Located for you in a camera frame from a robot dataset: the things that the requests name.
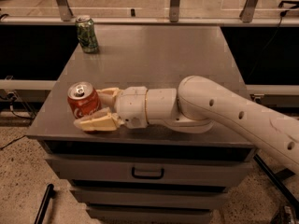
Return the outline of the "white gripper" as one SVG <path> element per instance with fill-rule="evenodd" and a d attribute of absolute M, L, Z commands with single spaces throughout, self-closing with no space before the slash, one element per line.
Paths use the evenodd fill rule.
<path fill-rule="evenodd" d="M 146 118 L 146 87 L 130 87 L 123 91 L 119 88 L 97 90 L 101 104 L 113 107 L 102 108 L 89 116 L 74 121 L 74 125 L 84 132 L 112 132 L 122 126 L 141 129 L 148 126 Z"/>

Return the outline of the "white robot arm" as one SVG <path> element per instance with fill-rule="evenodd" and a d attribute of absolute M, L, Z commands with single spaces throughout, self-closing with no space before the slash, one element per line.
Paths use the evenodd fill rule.
<path fill-rule="evenodd" d="M 185 77 L 176 89 L 107 88 L 96 97 L 100 110 L 74 121 L 84 132 L 163 125 L 182 133 L 205 133 L 218 122 L 299 174 L 299 120 L 205 77 Z"/>

